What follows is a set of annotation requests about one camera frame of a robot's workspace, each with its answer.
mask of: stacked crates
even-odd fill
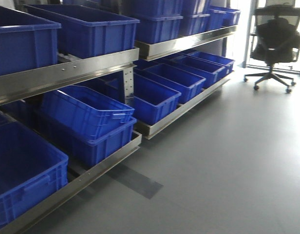
[[[44,94],[40,132],[69,155],[94,166],[130,142],[134,109],[83,86]]]
[[[136,39],[155,44],[178,37],[183,0],[127,0],[130,15],[140,20]]]
[[[209,14],[210,0],[187,0],[184,2],[180,34],[189,36],[206,31]]]

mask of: metal shelf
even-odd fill
[[[200,93],[198,96],[191,99],[189,102],[181,105],[179,108],[177,108],[174,112],[157,122],[156,124],[150,126],[143,122],[137,122],[135,127],[138,132],[140,132],[146,139],[151,139],[154,136],[156,136],[158,133],[160,133],[162,130],[164,130],[166,127],[168,127],[170,124],[172,124],[174,121],[179,119],[181,116],[183,116],[185,113],[187,113],[189,110],[191,110],[193,107],[198,105],[201,101],[206,99],[208,96],[213,94],[216,90],[221,88],[225,83],[227,83],[230,79],[233,73],[229,74],[219,82],[213,84],[206,90],[204,90],[202,93]]]
[[[108,158],[90,168],[82,168],[79,163],[70,163],[69,172],[77,175],[74,180],[68,183],[65,187],[40,202],[38,205],[28,210],[26,213],[18,217],[16,220],[0,229],[0,234],[21,234],[41,221],[55,209],[63,205],[81,190],[89,186],[95,180],[104,175],[118,163],[126,159],[132,153],[139,149],[142,136],[137,132],[133,132],[132,141],[119,149]]]
[[[136,41],[135,46],[140,48],[141,59],[152,61],[165,57],[167,55],[194,48],[196,46],[204,45],[215,40],[226,38],[230,35],[233,35],[236,30],[237,26],[235,25],[188,37],[164,41],[157,44],[147,44],[144,42]]]
[[[131,72],[138,56],[139,48],[135,48],[0,76],[0,105],[113,72]]]

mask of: gray floor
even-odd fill
[[[105,175],[27,234],[300,234],[300,80],[242,72],[121,165],[152,198]]]

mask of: perforated metal post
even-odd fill
[[[123,70],[124,103],[134,106],[134,72],[133,68]]]

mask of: glass door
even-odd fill
[[[265,7],[266,0],[258,0],[258,7]],[[295,1],[295,7],[300,8],[300,0]],[[257,44],[257,38],[252,37],[250,45],[253,44],[253,47]],[[249,58],[248,60],[249,66],[258,66],[258,67],[265,67],[265,63],[263,61],[254,60],[252,58]],[[281,63],[275,65],[276,69],[281,69],[288,72],[296,72],[300,73],[300,56],[297,62],[291,62],[291,63]]]

